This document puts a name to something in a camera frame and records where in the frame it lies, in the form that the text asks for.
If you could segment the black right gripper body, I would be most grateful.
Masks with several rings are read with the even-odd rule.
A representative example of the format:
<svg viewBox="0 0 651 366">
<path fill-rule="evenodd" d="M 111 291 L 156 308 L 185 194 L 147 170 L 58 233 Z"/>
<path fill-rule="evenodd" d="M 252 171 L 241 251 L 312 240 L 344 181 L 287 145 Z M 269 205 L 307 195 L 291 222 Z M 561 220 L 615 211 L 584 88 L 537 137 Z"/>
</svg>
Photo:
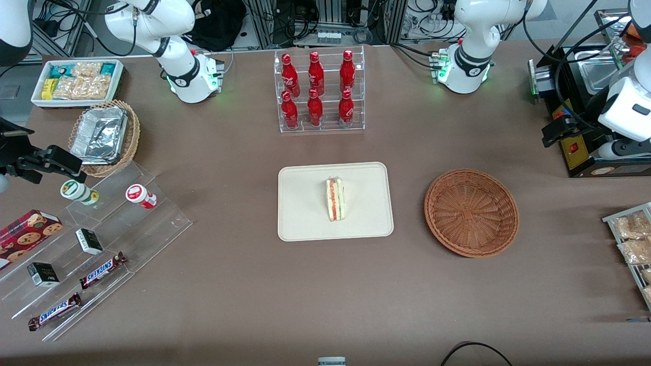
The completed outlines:
<svg viewBox="0 0 651 366">
<path fill-rule="evenodd" d="M 1 118 L 1 168 L 15 164 L 19 158 L 34 153 L 29 136 L 34 131 Z"/>
</svg>

